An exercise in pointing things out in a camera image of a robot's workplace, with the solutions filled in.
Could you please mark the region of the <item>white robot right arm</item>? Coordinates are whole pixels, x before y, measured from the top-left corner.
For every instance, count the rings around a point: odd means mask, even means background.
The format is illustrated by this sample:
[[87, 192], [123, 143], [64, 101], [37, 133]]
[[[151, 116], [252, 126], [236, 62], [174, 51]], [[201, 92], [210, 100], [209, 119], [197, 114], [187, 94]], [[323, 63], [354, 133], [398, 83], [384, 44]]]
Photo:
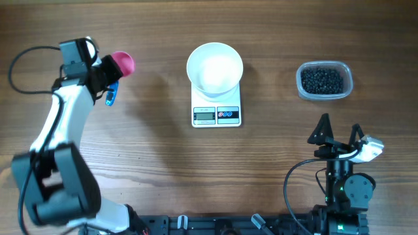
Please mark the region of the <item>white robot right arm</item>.
[[365, 212], [372, 199], [376, 181], [365, 173], [354, 173], [355, 164], [363, 157], [373, 157], [369, 148], [374, 140], [365, 135], [358, 124], [352, 128], [347, 144], [334, 139], [328, 114], [323, 114], [308, 138], [309, 144], [319, 146], [314, 151], [317, 160], [325, 160], [326, 186], [324, 206], [316, 205], [308, 216], [311, 234], [370, 233]]

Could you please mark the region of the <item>pink scoop with blue handle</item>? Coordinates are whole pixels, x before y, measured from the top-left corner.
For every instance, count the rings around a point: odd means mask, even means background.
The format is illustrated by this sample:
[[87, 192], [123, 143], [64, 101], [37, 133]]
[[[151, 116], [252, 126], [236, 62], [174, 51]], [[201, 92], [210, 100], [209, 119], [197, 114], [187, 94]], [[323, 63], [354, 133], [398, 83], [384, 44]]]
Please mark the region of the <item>pink scoop with blue handle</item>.
[[[127, 53], [123, 51], [116, 51], [112, 55], [113, 60], [116, 62], [118, 67], [122, 72], [122, 77], [127, 77], [135, 72], [136, 62], [135, 60]], [[113, 82], [108, 86], [109, 91], [106, 95], [106, 105], [112, 106], [116, 100], [116, 95], [118, 92], [119, 82]]]

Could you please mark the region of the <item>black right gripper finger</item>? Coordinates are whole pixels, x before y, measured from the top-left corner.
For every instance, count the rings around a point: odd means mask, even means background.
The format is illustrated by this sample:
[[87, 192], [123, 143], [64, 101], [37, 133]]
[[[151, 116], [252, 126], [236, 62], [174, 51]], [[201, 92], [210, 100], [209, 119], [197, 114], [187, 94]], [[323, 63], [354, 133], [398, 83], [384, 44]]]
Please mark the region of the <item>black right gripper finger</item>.
[[364, 137], [364, 133], [361, 129], [361, 126], [356, 123], [352, 126], [352, 131], [351, 131], [351, 135], [349, 137], [349, 146], [353, 146], [354, 143], [356, 142], [356, 137], [359, 137], [359, 139], [361, 140]]
[[333, 139], [334, 135], [330, 124], [329, 114], [325, 113], [321, 116], [316, 128], [308, 138], [307, 143], [322, 146]]

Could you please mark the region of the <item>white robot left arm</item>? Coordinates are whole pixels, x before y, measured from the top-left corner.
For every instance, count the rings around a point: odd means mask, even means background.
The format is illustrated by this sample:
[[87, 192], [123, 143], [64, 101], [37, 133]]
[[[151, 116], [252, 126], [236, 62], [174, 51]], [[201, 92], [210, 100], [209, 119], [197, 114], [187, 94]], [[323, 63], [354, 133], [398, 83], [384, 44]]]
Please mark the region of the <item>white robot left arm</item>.
[[49, 94], [52, 106], [44, 127], [27, 153], [14, 156], [11, 168], [20, 190], [18, 222], [23, 212], [35, 225], [91, 227], [105, 233], [134, 230], [134, 211], [101, 196], [99, 185], [79, 152], [82, 132], [100, 92], [116, 98], [118, 80], [136, 69], [126, 52], [114, 52], [94, 64], [65, 66]]

